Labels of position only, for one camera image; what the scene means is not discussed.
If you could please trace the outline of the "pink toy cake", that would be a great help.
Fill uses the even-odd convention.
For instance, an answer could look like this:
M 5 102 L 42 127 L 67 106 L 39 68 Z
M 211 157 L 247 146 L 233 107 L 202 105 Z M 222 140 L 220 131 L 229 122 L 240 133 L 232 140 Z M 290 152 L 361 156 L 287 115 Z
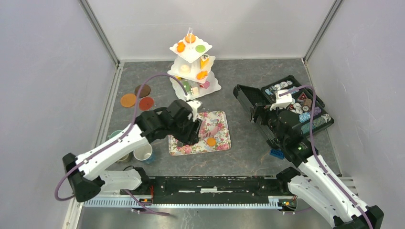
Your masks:
M 199 84 L 199 87 L 200 87 L 200 88 L 203 88 L 203 89 L 207 89 L 207 88 L 210 87 L 210 82 L 209 82 L 209 81 L 205 81 L 204 83 Z

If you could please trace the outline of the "green toy cake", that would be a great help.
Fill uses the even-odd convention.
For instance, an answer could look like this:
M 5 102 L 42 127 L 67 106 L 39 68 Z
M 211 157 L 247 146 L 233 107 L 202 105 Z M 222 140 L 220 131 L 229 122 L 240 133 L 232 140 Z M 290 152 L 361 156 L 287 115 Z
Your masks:
M 182 84 L 183 84 L 183 88 L 185 89 L 185 91 L 186 91 L 188 94 L 191 94 L 191 93 L 192 93 L 192 89 L 191 89 L 191 85 L 188 83 L 188 81 L 183 81 Z

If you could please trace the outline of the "cream cupcake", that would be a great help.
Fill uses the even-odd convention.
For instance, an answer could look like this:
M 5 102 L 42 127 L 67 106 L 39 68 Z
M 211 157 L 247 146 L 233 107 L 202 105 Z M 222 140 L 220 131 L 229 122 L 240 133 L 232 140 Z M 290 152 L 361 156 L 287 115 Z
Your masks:
M 189 74 L 191 72 L 191 67 L 187 64 L 183 64 L 179 68 L 181 74 Z

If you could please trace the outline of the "white and blue mug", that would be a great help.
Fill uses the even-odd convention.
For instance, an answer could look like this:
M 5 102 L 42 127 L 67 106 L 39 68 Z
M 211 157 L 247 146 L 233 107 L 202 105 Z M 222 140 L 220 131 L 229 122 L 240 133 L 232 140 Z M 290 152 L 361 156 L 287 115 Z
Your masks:
M 151 145 L 143 145 L 133 151 L 136 160 L 145 164 L 151 164 L 154 161 L 154 153 Z

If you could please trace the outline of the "green macaron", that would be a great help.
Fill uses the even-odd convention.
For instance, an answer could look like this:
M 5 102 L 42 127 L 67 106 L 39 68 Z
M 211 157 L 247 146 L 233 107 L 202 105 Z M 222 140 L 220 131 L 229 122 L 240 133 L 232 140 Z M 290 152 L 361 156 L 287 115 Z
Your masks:
M 205 52 L 206 47 L 205 47 L 204 45 L 197 45 L 197 46 L 195 47 L 195 50 L 196 50 L 197 52 L 199 52 L 199 53 L 203 53 L 203 52 Z

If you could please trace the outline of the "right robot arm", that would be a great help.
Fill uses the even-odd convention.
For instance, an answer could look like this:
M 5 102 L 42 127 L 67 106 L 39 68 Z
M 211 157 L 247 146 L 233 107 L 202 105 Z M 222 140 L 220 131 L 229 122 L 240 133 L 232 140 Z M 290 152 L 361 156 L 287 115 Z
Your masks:
M 362 201 L 330 170 L 312 140 L 302 133 L 299 115 L 270 107 L 256 103 L 249 112 L 251 122 L 264 126 L 270 142 L 294 165 L 277 175 L 277 191 L 302 198 L 334 229 L 381 228 L 383 211 Z

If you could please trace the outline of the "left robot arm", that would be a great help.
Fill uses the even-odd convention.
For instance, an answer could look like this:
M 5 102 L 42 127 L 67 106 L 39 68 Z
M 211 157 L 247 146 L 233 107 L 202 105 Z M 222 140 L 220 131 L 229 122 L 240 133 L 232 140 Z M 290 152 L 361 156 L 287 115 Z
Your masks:
M 199 142 L 202 120 L 197 117 L 201 101 L 181 99 L 168 107 L 142 112 L 120 134 L 98 147 L 63 157 L 63 164 L 73 198 L 86 202 L 101 192 L 116 192 L 124 189 L 145 194 L 150 188 L 150 178 L 141 167 L 131 170 L 108 171 L 107 168 L 123 156 L 146 149 L 157 139 L 173 136 L 185 145 Z

